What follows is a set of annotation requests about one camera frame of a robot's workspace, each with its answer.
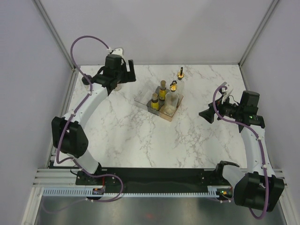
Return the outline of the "small yellow label bottle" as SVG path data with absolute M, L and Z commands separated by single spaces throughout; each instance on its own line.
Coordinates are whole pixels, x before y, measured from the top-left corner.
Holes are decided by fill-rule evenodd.
M 151 99 L 151 108 L 155 110 L 159 110 L 159 101 L 158 101 L 158 94 L 153 93 L 152 94 L 152 99 Z
M 162 80 L 159 87 L 159 99 L 165 101 L 166 96 L 166 81 Z

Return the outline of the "tall clear bottle gold pourer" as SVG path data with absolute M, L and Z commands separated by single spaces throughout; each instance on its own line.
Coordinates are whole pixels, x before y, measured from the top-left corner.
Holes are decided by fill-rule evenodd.
M 175 110 L 177 109 L 178 103 L 178 93 L 177 91 L 177 81 L 172 81 L 170 84 L 170 90 L 165 96 L 165 109 L 164 112 L 168 115 L 173 115 Z

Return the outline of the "tall bottle gold pourer brown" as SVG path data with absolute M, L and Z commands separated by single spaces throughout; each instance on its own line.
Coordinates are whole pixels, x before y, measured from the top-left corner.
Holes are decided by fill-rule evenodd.
M 177 106 L 179 106 L 180 104 L 180 100 L 181 100 L 181 96 L 183 95 L 183 91 L 184 91 L 184 87 L 185 87 L 185 83 L 184 83 L 184 78 L 185 74 L 183 72 L 183 67 L 180 68 L 180 71 L 177 73 L 177 89 L 176 92 L 178 94 L 178 102 L 177 102 Z

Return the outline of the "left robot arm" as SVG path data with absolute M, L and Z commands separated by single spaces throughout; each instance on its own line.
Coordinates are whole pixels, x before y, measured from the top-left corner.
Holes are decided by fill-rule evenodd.
M 66 154 L 68 159 L 87 173 L 86 180 L 90 184 L 98 185 L 103 178 L 98 171 L 101 165 L 88 151 L 89 141 L 84 128 L 96 108 L 118 84 L 136 81 L 134 62 L 125 61 L 120 55 L 109 54 L 96 75 L 83 77 L 89 84 L 89 90 L 74 109 L 62 117 L 53 118 L 52 140 L 58 154 Z

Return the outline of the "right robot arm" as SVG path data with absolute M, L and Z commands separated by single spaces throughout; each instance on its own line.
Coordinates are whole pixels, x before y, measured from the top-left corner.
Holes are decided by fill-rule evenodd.
M 265 123 L 257 115 L 260 95 L 244 91 L 239 103 L 230 103 L 231 90 L 221 85 L 216 91 L 221 97 L 213 96 L 209 108 L 199 113 L 209 123 L 214 118 L 238 125 L 244 142 L 247 172 L 243 173 L 235 163 L 225 161 L 217 165 L 214 179 L 218 184 L 227 182 L 233 188 L 235 204 L 256 210 L 273 211 L 284 188 L 284 181 L 275 176 L 265 144 Z

